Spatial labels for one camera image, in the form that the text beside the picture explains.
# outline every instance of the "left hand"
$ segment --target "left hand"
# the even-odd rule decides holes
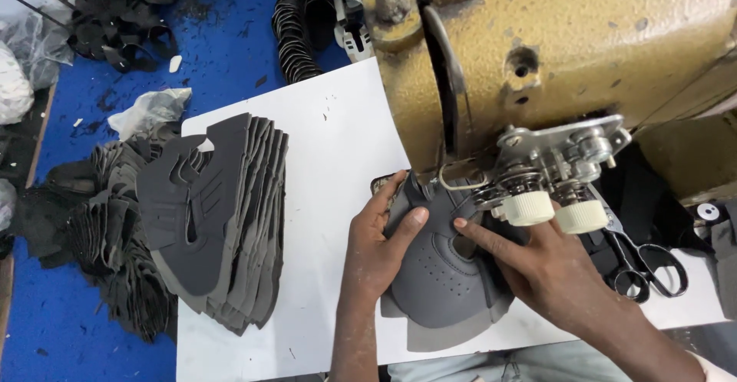
[[[358,297],[358,301],[368,302],[373,308],[399,272],[407,247],[428,221],[428,210],[418,207],[404,217],[392,238],[387,240],[383,235],[389,217],[387,204],[406,176],[405,170],[395,173],[368,201],[364,210],[353,217],[345,252],[341,298]]]

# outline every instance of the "plastic bag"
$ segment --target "plastic bag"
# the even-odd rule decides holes
[[[59,63],[71,65],[74,52],[66,45],[66,29],[35,12],[0,23],[0,41],[21,64],[31,88],[51,87],[59,78]]]
[[[13,52],[0,42],[0,125],[18,123],[33,105],[33,90]]]
[[[136,99],[131,108],[107,118],[122,142],[137,132],[145,132],[160,122],[178,121],[192,96],[191,88],[149,91]]]
[[[17,199],[14,186],[7,179],[0,179],[0,231],[10,227]]]

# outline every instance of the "black scissors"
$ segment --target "black scissors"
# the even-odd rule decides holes
[[[640,304],[646,302],[650,298],[650,283],[655,285],[655,288],[663,294],[665,297],[673,298],[682,295],[688,289],[688,275],[686,274],[686,268],[683,267],[680,261],[673,255],[668,248],[664,248],[660,245],[655,244],[642,244],[635,245],[629,236],[624,232],[622,222],[614,215],[612,208],[609,204],[599,195],[596,188],[593,185],[589,185],[589,190],[596,199],[599,199],[603,210],[606,213],[606,217],[609,218],[609,223],[606,227],[603,227],[603,233],[610,239],[610,245],[617,256],[620,267],[608,277],[608,285],[612,290],[616,291],[622,296],[632,299]],[[634,265],[627,258],[624,248],[624,244],[631,254],[631,258],[634,260]],[[678,280],[680,286],[678,291],[675,293],[668,290],[663,282],[655,275],[655,270],[658,268],[650,268],[646,258],[643,256],[645,253],[657,254],[659,258],[665,260],[658,267],[661,266],[673,266],[676,268],[678,273]],[[633,296],[629,295],[630,285],[634,285],[639,288],[638,292]]]

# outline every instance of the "white plastic knob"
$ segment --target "white plastic knob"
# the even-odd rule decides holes
[[[502,211],[513,227],[529,227],[555,216],[550,196],[544,191],[522,193],[502,202]]]
[[[585,234],[606,227],[609,218],[598,200],[586,200],[558,209],[555,213],[561,231]]]

